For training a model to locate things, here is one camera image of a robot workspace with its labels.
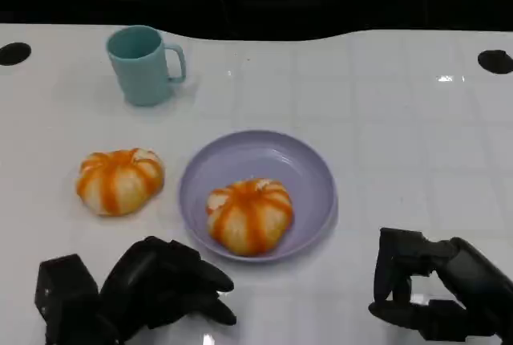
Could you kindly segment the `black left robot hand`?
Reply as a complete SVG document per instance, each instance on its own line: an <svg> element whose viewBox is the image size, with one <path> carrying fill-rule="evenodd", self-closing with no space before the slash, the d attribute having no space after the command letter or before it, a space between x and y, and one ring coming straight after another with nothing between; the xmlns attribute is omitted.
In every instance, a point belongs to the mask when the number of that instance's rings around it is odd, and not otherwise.
<svg viewBox="0 0 513 345"><path fill-rule="evenodd" d="M221 292L233 290L232 279L198 251L149 236L114 265L100 291L99 313L116 329L119 343L190 314L233 326L236 316L220 300Z"/></svg>

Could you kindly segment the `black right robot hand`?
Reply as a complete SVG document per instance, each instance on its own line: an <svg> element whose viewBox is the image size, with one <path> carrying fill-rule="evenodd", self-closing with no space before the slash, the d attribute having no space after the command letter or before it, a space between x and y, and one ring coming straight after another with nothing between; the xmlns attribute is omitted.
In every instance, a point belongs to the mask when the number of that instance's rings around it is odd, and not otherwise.
<svg viewBox="0 0 513 345"><path fill-rule="evenodd" d="M412 278L436 273L452 300L412 299ZM460 237L429 241L418 231L382 228L370 313L428 341L496 335L512 342L512 281Z"/></svg>

